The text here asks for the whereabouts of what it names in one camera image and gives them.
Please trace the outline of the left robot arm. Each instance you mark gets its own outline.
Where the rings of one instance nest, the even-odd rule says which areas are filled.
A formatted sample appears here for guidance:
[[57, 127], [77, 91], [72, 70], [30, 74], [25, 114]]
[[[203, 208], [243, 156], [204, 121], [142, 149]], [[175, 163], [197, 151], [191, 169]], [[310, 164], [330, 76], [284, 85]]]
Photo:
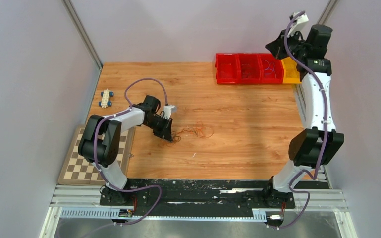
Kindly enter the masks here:
[[109, 116], [91, 115], [82, 134], [78, 154], [91, 163], [102, 176], [106, 187], [114, 190], [112, 198], [119, 205], [131, 201], [132, 192], [126, 188], [128, 178], [117, 164], [120, 136], [136, 126], [146, 126], [153, 135], [173, 142], [172, 114], [177, 111], [175, 105], [161, 106], [153, 96], [144, 101]]

